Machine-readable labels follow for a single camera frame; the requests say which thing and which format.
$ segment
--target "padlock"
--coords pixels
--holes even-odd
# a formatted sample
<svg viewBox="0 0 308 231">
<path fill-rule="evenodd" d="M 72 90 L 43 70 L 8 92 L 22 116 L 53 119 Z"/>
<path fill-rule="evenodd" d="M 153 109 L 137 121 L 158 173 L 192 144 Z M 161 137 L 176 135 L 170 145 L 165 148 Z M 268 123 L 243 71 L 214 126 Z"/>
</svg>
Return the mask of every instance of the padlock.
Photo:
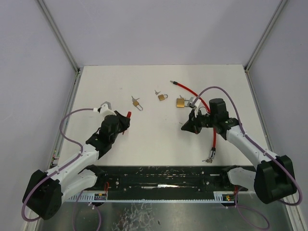
<svg viewBox="0 0 308 231">
<path fill-rule="evenodd" d="M 141 107 L 141 105 L 140 105 L 139 102 L 137 101 L 139 98 L 134 99 L 133 96 L 132 96 L 131 98 L 132 98 L 132 101 L 133 101 L 133 105 L 134 105 L 135 107 L 137 107 L 137 109 L 138 109 L 139 111 L 143 111 L 143 107 Z"/>
<path fill-rule="evenodd" d="M 167 94 L 161 94 L 161 95 L 158 96 L 158 99 L 159 99 L 160 101 L 165 100 L 166 98 L 168 98 L 168 95 L 167 95 Z"/>
<path fill-rule="evenodd" d="M 185 107 L 185 99 L 177 98 L 177 107 Z"/>
</svg>

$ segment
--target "white table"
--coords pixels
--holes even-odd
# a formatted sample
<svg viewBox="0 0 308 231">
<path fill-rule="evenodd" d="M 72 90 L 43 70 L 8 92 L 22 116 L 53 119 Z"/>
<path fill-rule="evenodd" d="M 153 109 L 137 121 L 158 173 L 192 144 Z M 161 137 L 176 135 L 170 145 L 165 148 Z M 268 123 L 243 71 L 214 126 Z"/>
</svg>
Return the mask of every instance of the white table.
<svg viewBox="0 0 308 231">
<path fill-rule="evenodd" d="M 186 90 L 170 83 L 177 81 L 199 93 L 209 86 L 224 88 L 237 105 L 244 127 L 261 145 L 265 137 L 251 91 L 241 65 L 145 65 L 86 66 L 82 72 L 73 110 L 99 107 L 109 101 L 122 115 L 132 112 L 130 128 L 120 134 L 112 149 L 97 161 L 106 166 L 220 166 L 251 165 L 232 144 L 218 135 L 216 158 L 212 164 L 202 160 L 212 147 L 213 130 L 198 135 L 181 131 L 190 108 L 176 108 L 179 95 L 190 98 Z M 159 101 L 156 91 L 168 94 Z M 140 98 L 140 112 L 131 96 Z M 219 90 L 209 90 L 202 98 L 208 102 L 223 98 L 230 117 L 235 117 L 228 98 Z M 71 116 L 66 135 L 84 143 L 100 127 L 98 113 L 79 112 Z M 79 147 L 64 141 L 59 163 L 78 152 Z"/>
</svg>

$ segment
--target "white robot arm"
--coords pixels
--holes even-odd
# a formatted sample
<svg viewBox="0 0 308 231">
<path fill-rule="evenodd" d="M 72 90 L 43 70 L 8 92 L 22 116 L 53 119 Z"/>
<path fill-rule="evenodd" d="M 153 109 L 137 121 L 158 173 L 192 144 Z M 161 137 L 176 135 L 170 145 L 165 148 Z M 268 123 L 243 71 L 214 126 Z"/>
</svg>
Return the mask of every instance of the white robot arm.
<svg viewBox="0 0 308 231">
<path fill-rule="evenodd" d="M 252 142 L 257 144 L 254 139 L 250 138 L 252 142 L 248 140 L 246 131 L 244 130 L 245 134 L 242 133 L 236 118 L 229 118 L 224 100 L 212 99 L 209 104 L 211 113 L 203 115 L 196 103 L 189 114 L 189 120 L 181 130 L 199 134 L 202 128 L 215 128 L 216 132 L 236 146 L 256 169 L 253 172 L 239 166 L 228 167 L 224 170 L 225 180 L 255 191 L 265 204 L 294 194 L 297 189 L 291 179 L 268 156 L 252 144 Z M 294 178 L 293 165 L 289 157 L 278 156 L 265 148 L 263 150 L 279 162 Z"/>
<path fill-rule="evenodd" d="M 26 205 L 43 219 L 51 218 L 66 199 L 94 186 L 99 174 L 96 175 L 95 166 L 91 165 L 111 149 L 119 133 L 129 128 L 130 119 L 112 111 L 108 102 L 94 111 L 104 119 L 97 132 L 86 141 L 82 153 L 46 172 L 37 170 L 30 178 L 23 203 L 30 195 Z"/>
</svg>

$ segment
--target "purple cable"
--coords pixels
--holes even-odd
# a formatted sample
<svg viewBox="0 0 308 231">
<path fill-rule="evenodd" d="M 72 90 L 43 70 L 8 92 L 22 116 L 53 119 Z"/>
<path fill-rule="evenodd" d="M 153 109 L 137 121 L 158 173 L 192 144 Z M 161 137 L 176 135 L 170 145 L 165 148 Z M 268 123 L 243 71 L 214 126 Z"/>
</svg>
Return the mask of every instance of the purple cable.
<svg viewBox="0 0 308 231">
<path fill-rule="evenodd" d="M 93 111 L 93 108 L 82 108 L 82 109 L 78 109 L 78 110 L 75 110 L 75 111 L 72 111 L 70 113 L 68 113 L 66 116 L 63 117 L 63 119 L 61 120 L 61 123 L 60 123 L 60 134 L 63 136 L 64 139 L 66 139 L 67 141 L 70 141 L 72 143 L 75 143 L 77 144 L 79 147 L 80 147 L 80 152 L 83 153 L 83 146 L 81 143 L 77 142 L 77 141 L 74 141 L 70 138 L 68 138 L 64 133 L 63 133 L 63 125 L 64 125 L 64 122 L 66 120 L 66 118 L 68 118 L 69 116 L 71 116 L 72 114 L 76 113 L 76 112 L 81 112 L 81 111 Z"/>
<path fill-rule="evenodd" d="M 236 193 L 235 195 L 235 207 L 237 209 L 237 211 L 239 212 L 239 214 L 241 215 L 241 217 L 243 218 L 244 221 L 246 221 L 249 225 L 255 227 L 256 229 L 258 230 L 269 230 L 270 229 L 270 221 L 266 218 L 266 216 L 264 216 L 261 212 L 259 212 L 258 210 L 254 209 L 254 208 L 250 208 L 250 207 L 246 207 L 246 206 L 243 206 L 243 205 L 237 205 L 237 198 L 238 198 L 238 194 L 239 194 L 239 191 L 243 189 L 243 187 L 239 188 L 238 192 Z M 243 208 L 243 209 L 247 209 L 247 210 L 250 210 L 250 211 L 253 211 L 255 213 L 258 213 L 260 216 L 262 216 L 264 218 L 264 220 L 267 222 L 268 226 L 266 228 L 261 228 L 261 227 L 258 227 L 256 225 L 254 225 L 253 223 L 251 223 L 247 218 L 245 218 L 243 216 L 243 214 L 241 213 L 241 211 L 239 210 L 239 208 Z"/>
<path fill-rule="evenodd" d="M 80 112 L 80 111 L 93 111 L 93 108 L 82 108 L 82 109 L 78 109 L 78 110 L 75 110 L 75 111 L 72 111 L 70 113 L 68 113 L 66 116 L 64 116 L 64 118 L 61 120 L 60 122 L 60 134 L 63 136 L 64 139 L 72 142 L 72 143 L 75 143 L 77 144 L 79 147 L 80 147 L 80 152 L 74 159 L 72 159 L 70 162 L 68 162 L 66 165 L 62 166 L 61 168 L 59 168 L 59 171 L 60 172 L 61 170 L 63 170 L 64 168 L 66 168 L 67 166 L 69 166 L 70 164 L 72 164 L 74 161 L 76 161 L 82 154 L 83 152 L 83 146 L 81 143 L 77 142 L 77 141 L 74 141 L 70 138 L 68 138 L 67 136 L 65 136 L 65 134 L 63 133 L 63 124 L 64 124 L 64 121 L 66 118 L 68 118 L 70 115 L 72 115 L 73 113 L 76 113 L 76 112 Z M 52 176 L 54 176 L 55 174 L 58 173 L 57 171 L 51 173 L 50 175 L 48 175 L 46 178 L 44 178 L 43 180 L 41 180 L 31 191 L 30 193 L 28 194 L 28 196 L 26 197 L 24 203 L 23 203 L 23 206 L 22 206 L 22 209 L 21 209 L 21 216 L 22 218 L 27 221 L 27 222 L 32 222 L 32 221 L 36 221 L 38 220 L 40 217 L 37 217 L 37 218 L 34 218 L 34 219 L 29 219 L 26 217 L 25 215 L 25 210 L 26 210 L 26 204 L 28 203 L 30 197 L 32 196 L 32 194 L 35 192 L 35 190 L 41 185 L 43 184 L 45 181 L 47 181 L 49 178 L 51 178 Z"/>
<path fill-rule="evenodd" d="M 73 222 L 73 230 L 76 231 L 76 227 L 75 227 L 75 211 L 76 211 L 76 207 L 77 207 L 77 203 L 78 203 L 78 200 L 80 199 L 81 195 L 83 193 L 83 190 L 80 192 L 80 194 L 78 195 L 77 199 L 76 199 L 76 202 L 74 204 L 74 209 L 73 209 L 73 219 L 72 219 L 72 222 Z M 102 224 L 102 216 L 101 216 L 101 213 L 99 211 L 99 209 L 94 206 L 94 208 L 96 209 L 97 213 L 98 213 L 98 218 L 99 218 L 99 223 L 98 223 L 98 227 L 97 227 L 97 230 L 96 231 L 99 231 L 100 227 L 101 227 L 101 224 Z"/>
<path fill-rule="evenodd" d="M 212 87 L 208 87 L 208 88 L 205 88 L 197 97 L 196 99 L 193 101 L 192 103 L 192 106 L 194 106 L 194 104 L 197 102 L 197 100 L 201 97 L 201 95 L 206 92 L 207 90 L 209 89 L 213 89 L 213 88 L 216 88 L 216 89 L 219 89 L 221 91 L 223 91 L 227 97 L 229 98 L 230 102 L 232 103 L 233 105 L 233 108 L 235 110 L 235 113 L 236 113 L 236 117 L 239 121 L 239 126 L 240 126 L 240 129 L 243 133 L 243 135 L 246 137 L 246 139 L 248 139 L 256 148 L 258 148 L 264 155 L 266 155 L 269 159 L 271 159 L 275 164 L 277 164 L 282 171 L 284 171 L 284 173 L 288 176 L 288 178 L 292 181 L 292 183 L 295 185 L 295 187 L 297 188 L 298 190 L 298 201 L 296 203 L 288 203 L 288 202 L 285 202 L 283 200 L 279 200 L 281 203 L 285 204 L 285 205 L 289 205 L 289 206 L 296 206 L 296 205 L 299 205 L 302 200 L 303 200 L 303 193 L 302 193 L 302 190 L 300 189 L 298 183 L 296 182 L 296 180 L 294 179 L 294 177 L 288 172 L 287 169 L 285 169 L 285 167 L 283 167 L 274 157 L 272 157 L 271 155 L 269 155 L 261 146 L 259 146 L 256 142 L 254 142 L 248 135 L 245 134 L 245 131 L 244 131 L 244 128 L 243 128 L 243 125 L 242 125 L 242 122 L 240 120 L 240 116 L 239 116 L 239 113 L 237 111 L 237 108 L 233 102 L 233 100 L 231 99 L 230 95 L 221 87 L 217 87 L 217 86 L 212 86 Z"/>
</svg>

